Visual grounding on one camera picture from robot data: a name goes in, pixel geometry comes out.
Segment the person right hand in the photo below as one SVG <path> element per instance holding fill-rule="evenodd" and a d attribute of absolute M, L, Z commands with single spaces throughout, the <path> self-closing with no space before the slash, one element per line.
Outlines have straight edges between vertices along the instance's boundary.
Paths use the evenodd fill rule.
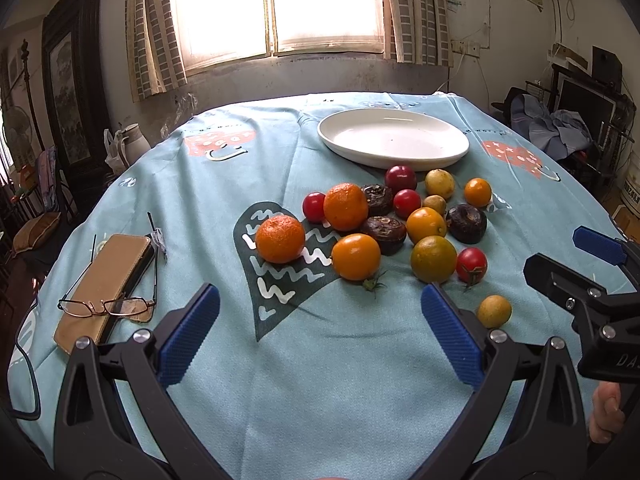
<path fill-rule="evenodd" d="M 600 382 L 592 395 L 592 412 L 589 417 L 589 437 L 593 443 L 607 444 L 623 429 L 625 414 L 620 409 L 620 385 L 617 382 Z"/>

